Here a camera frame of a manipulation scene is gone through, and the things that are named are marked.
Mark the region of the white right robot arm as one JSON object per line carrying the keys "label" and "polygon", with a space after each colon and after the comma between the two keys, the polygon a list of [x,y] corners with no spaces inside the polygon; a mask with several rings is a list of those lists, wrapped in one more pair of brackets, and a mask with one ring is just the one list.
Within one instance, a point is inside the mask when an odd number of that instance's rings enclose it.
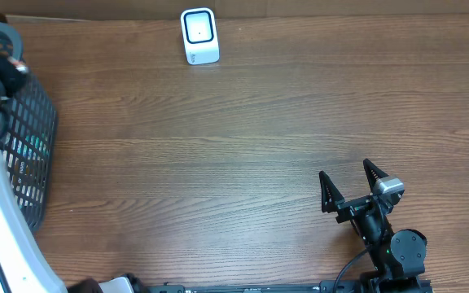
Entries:
{"label": "white right robot arm", "polygon": [[[333,281],[321,281],[321,292],[432,292],[429,281],[419,276],[425,272],[427,238],[419,231],[404,229],[395,232],[387,215],[400,202],[404,183],[389,175],[370,160],[363,160],[370,192],[357,199],[346,200],[329,175],[321,171],[322,211],[336,214],[336,221],[349,222],[363,241],[365,249],[352,258]],[[359,279],[345,282],[344,275],[363,256],[374,266],[361,273]]]}

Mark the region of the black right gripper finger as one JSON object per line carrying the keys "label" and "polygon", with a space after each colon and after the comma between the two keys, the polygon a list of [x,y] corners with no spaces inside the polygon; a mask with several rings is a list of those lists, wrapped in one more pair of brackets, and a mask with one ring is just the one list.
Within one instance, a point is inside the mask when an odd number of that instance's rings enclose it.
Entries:
{"label": "black right gripper finger", "polygon": [[319,173],[319,179],[322,191],[322,211],[337,212],[340,209],[339,206],[345,202],[344,196],[324,171]]}
{"label": "black right gripper finger", "polygon": [[388,177],[388,174],[378,168],[375,164],[373,164],[369,159],[363,160],[363,167],[366,173],[366,178],[370,187],[370,190],[373,191],[375,187],[375,183],[384,177]]}

